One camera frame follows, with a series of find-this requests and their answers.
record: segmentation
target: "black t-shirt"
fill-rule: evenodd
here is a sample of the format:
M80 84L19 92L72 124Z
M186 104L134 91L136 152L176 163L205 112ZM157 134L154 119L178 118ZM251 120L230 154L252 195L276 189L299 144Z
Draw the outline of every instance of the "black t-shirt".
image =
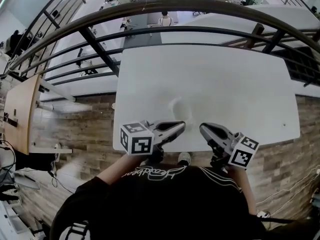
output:
M67 227L83 221L89 223L92 240L193 234L260 239L264 232L228 174L169 164L138 166L112 185L95 177L79 186L58 211L50 239L59 239Z

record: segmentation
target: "black cable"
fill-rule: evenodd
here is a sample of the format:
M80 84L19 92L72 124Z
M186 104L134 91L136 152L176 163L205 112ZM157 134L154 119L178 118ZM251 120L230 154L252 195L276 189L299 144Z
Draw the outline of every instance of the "black cable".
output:
M6 140L0 140L0 144L1 144L2 142L8 143L8 144L12 147L12 145L11 145L8 141L6 141ZM3 183L3 182L5 181L7 175L8 175L8 173L9 173L9 171L12 169L12 167L14 167L14 165L16 164L16 154L15 154L15 152L12 150L13 148L11 149L10 147L2 147L2 146L0 146L0 148L1 148L1 149L4 149L4 150L10 150L10 151L12 152L12 155L13 155L13 164L8 165L8 166L4 166L4 167L2 167L2 168L0 169L0 172L1 172L1 171L4 170L5 168L9 168L9 169L7 169L7 171L6 171L6 173L5 173L2 181L0 182L0 184L1 184L1 183Z
M51 179L51 184L52 186L54 186L55 188L58 187L58 183L61 185L61 187L63 187L65 190L69 191L71 194L74 194L72 191L70 191L69 189L67 189L62 183L60 180L58 180L55 175L51 172L51 171L48 171L48 174L52 177Z
M270 217L271 218L271 213L269 212L269 211L266 211L266 213L265 213L265 215L266 215L266 217L268 218L268 217ZM268 227L268 231L270 230L270 228L271 228L271 221L269 222L269 227Z
M38 170L15 170L16 172L33 172Z

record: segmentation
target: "white box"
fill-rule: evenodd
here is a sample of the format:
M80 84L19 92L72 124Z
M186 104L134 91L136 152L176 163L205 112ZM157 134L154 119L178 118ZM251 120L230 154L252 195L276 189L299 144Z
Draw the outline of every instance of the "white box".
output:
M120 143L128 155L151 155L154 140L154 133L140 122L120 125Z
M243 136L235 145L228 163L240 168L248 168L250 161L258 151L259 145L260 144L252 138Z

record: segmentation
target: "wood-pattern floor tile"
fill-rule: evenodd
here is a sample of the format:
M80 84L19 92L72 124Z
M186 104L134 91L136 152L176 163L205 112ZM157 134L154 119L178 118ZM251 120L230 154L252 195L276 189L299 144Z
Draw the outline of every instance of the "wood-pattern floor tile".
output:
M72 154L62 154L57 163L58 178L69 189L91 179L108 168L124 153L112 147L114 111L111 105L115 95L78 98L76 103L66 100L50 102L54 111L40 110L35 114L32 140L39 147L54 146L60 142L73 149ZM320 100L296 97L301 136L282 143L261 146L247 170L252 191L257 202L282 189L290 189L320 165ZM167 153L164 163L175 164L178 153ZM191 164L210 166L211 152L192 152ZM51 223L55 212L70 195L61 186L54 188L45 172L24 172L40 182L41 189L21 188L23 206L38 219ZM283 191L258 205L259 210L276 212L298 193L315 173L298 184L291 192ZM298 219L311 210L311 193L319 179L296 195L275 218Z

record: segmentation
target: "ceiling light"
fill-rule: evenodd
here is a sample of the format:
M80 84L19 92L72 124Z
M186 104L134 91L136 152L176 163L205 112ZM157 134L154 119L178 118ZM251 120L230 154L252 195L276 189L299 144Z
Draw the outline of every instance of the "ceiling light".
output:
M1 1L1 3L0 3L0 9L1 9L1 7L4 5L5 1L6 1L6 0L2 0L2 1Z

